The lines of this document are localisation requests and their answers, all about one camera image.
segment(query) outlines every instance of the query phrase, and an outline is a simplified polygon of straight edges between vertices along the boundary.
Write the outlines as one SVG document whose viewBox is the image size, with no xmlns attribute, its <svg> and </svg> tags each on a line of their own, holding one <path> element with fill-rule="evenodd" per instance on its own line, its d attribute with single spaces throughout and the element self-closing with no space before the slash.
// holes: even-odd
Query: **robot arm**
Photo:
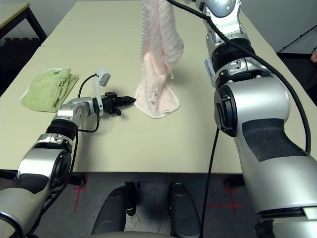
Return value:
<svg viewBox="0 0 317 238">
<path fill-rule="evenodd" d="M 102 98 L 103 110 L 120 115 L 118 107 L 135 99 L 117 97 L 113 92 Z M 76 98 L 60 107 L 46 133 L 42 134 L 20 162 L 14 188 L 0 191 L 0 237 L 25 237 L 54 189 L 68 181 L 73 140 L 85 117 L 99 113 L 96 98 Z"/>
<path fill-rule="evenodd" d="M 239 21 L 241 1 L 197 0 L 196 6 L 227 38 L 254 53 Z M 210 73 L 216 88 L 214 117 L 217 127 L 235 140 L 246 187 L 260 215 L 255 230 L 260 237 L 262 230 L 277 238 L 316 237 L 317 162 L 284 132 L 290 113 L 285 86 L 204 22 L 205 65 L 215 72 Z"/>
</svg>

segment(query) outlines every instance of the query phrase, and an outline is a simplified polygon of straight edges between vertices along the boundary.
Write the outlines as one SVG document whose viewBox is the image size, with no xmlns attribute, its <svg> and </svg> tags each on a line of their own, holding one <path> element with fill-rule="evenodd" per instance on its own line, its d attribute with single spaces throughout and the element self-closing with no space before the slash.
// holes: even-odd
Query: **black cable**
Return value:
<svg viewBox="0 0 317 238">
<path fill-rule="evenodd" d="M 90 75 L 90 76 L 89 76 L 88 78 L 86 78 L 86 79 L 84 80 L 84 82 L 80 85 L 79 92 L 78 92 L 78 98 L 80 98 L 81 90 L 83 89 L 84 84 L 85 84 L 89 79 L 91 79 L 92 77 L 95 77 L 95 76 L 96 76 L 96 74 Z"/>
<path fill-rule="evenodd" d="M 99 122 L 100 122 L 100 116 L 99 116 L 99 113 L 97 113 L 97 125 L 96 125 L 96 128 L 94 130 L 83 130 L 83 129 L 80 129 L 78 131 L 80 132 L 88 132 L 88 133 L 93 133 L 93 132 L 96 132 L 99 128 Z"/>
<path fill-rule="evenodd" d="M 219 135 L 219 128 L 217 128 L 216 135 L 214 136 L 212 152 L 211 152 L 211 157 L 210 157 L 210 162 L 209 162 L 209 169 L 208 169 L 208 175 L 207 175 L 207 181 L 206 181 L 206 187 L 205 187 L 204 205 L 203 205 L 203 212 L 202 212 L 202 223 L 200 225 L 200 238 L 204 237 L 205 213 L 206 213 L 206 206 L 207 206 L 207 199 L 208 199 L 211 168 L 212 168 L 212 163 L 213 163 L 214 152 L 216 150 L 218 135 Z"/>
<path fill-rule="evenodd" d="M 93 77 L 95 77 L 95 76 L 96 76 L 96 74 L 93 74 L 93 75 L 89 76 L 89 77 L 86 78 L 86 79 L 84 80 L 84 82 L 80 85 L 79 92 L 78 92 L 78 98 L 80 98 L 81 90 L 83 89 L 84 84 L 85 84 L 89 79 L 91 79 L 91 78 L 93 78 Z M 98 130 L 98 128 L 99 128 L 99 123 L 100 123 L 100 116 L 99 116 L 99 113 L 97 113 L 97 125 L 96 125 L 96 128 L 95 128 L 94 130 L 83 130 L 83 129 L 79 129 L 78 131 L 80 131 L 80 132 L 87 132 L 87 133 L 94 133 L 94 132 L 96 132 L 96 131 Z"/>
<path fill-rule="evenodd" d="M 252 57 L 253 59 L 255 59 L 256 61 L 258 61 L 259 63 L 261 63 L 263 66 L 265 66 L 268 70 L 270 70 L 272 73 L 274 73 L 281 81 L 282 83 L 286 86 L 286 88 L 288 89 L 288 91 L 290 92 L 290 94 L 292 95 L 295 104 L 298 108 L 298 111 L 300 113 L 302 122 L 303 122 L 303 126 L 304 126 L 304 130 L 305 130 L 305 139 L 306 139 L 306 145 L 305 145 L 305 151 L 307 153 L 310 154 L 311 152 L 311 131 L 309 128 L 309 124 L 308 124 L 308 120 L 304 111 L 304 108 L 302 106 L 302 103 L 300 101 L 300 99 L 298 98 L 298 95 L 296 94 L 294 88 L 292 87 L 292 85 L 286 80 L 286 78 L 279 72 L 277 71 L 273 66 L 271 66 L 269 63 L 267 63 L 264 59 L 260 58 L 259 56 L 253 54 L 252 52 L 244 49 L 243 47 L 237 45 L 236 43 L 232 42 L 231 40 L 229 40 L 228 38 L 226 38 L 222 32 L 219 31 L 219 29 L 214 25 L 214 23 L 212 22 L 211 18 L 188 7 L 185 6 L 183 4 L 180 4 L 174 0 L 167 0 L 169 3 L 171 3 L 172 5 L 179 7 L 185 11 L 190 12 L 191 14 L 194 14 L 202 19 L 204 19 L 209 26 L 215 31 L 215 33 L 227 44 L 234 46 L 235 48 L 241 50 L 243 53 L 245 53 L 246 55 L 248 55 L 249 57 Z"/>
</svg>

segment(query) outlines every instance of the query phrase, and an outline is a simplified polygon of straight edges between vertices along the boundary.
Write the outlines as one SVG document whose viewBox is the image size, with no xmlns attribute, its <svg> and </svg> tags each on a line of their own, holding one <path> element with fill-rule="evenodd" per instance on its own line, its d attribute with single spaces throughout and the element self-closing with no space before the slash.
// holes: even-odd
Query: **wall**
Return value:
<svg viewBox="0 0 317 238">
<path fill-rule="evenodd" d="M 77 0 L 0 0 L 29 2 L 46 34 L 50 34 Z M 300 34 L 317 24 L 317 0 L 243 0 L 242 10 L 256 28 L 279 51 Z M 27 21 L 21 22 L 6 37 L 36 37 Z M 283 52 L 309 54 L 317 46 L 317 28 Z"/>
<path fill-rule="evenodd" d="M 242 10 L 275 51 L 317 25 L 317 0 L 243 0 Z M 317 28 L 283 52 L 310 54 L 314 47 Z"/>
</svg>

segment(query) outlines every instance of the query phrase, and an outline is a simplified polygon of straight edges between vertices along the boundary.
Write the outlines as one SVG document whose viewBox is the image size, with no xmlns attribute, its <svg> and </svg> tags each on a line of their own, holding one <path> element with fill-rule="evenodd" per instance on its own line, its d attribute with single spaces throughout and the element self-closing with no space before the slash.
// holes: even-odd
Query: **green towel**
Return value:
<svg viewBox="0 0 317 238">
<path fill-rule="evenodd" d="M 23 106 L 43 112 L 55 113 L 78 80 L 71 69 L 50 69 L 36 76 L 21 97 Z"/>
</svg>

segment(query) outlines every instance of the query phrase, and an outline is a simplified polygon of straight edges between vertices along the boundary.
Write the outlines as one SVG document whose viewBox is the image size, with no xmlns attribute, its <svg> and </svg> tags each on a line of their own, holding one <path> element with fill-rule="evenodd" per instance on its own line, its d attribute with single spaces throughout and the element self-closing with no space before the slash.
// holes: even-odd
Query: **table surface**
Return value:
<svg viewBox="0 0 317 238">
<path fill-rule="evenodd" d="M 29 3 L 1 3 L 0 29 L 30 6 Z"/>
<path fill-rule="evenodd" d="M 181 102 L 180 109 L 162 119 L 152 119 L 134 106 L 123 109 L 120 117 L 104 115 L 97 132 L 79 133 L 75 171 L 208 171 L 216 125 L 214 88 L 203 64 L 208 55 L 206 28 L 200 19 L 182 10 L 175 9 L 175 15 L 185 50 L 174 70 L 175 79 L 168 83 Z M 243 13 L 241 21 L 256 53 L 274 65 L 297 91 L 310 122 L 314 145 L 316 106 Z M 0 169 L 17 169 L 54 117 L 52 113 L 29 110 L 19 101 L 35 76 L 44 70 L 69 66 L 79 75 L 66 101 L 75 98 L 83 80 L 99 68 L 112 75 L 106 88 L 101 88 L 102 93 L 134 95 L 139 82 L 141 22 L 140 1 L 76 3 L 0 98 Z M 94 96 L 91 83 L 86 84 L 82 96 Z M 93 129 L 94 118 L 85 119 L 83 126 Z M 294 143 L 305 146 L 302 122 L 293 99 L 285 130 Z M 315 146 L 312 155 L 317 158 Z M 235 143 L 224 133 L 219 135 L 212 172 L 241 172 Z"/>
</svg>

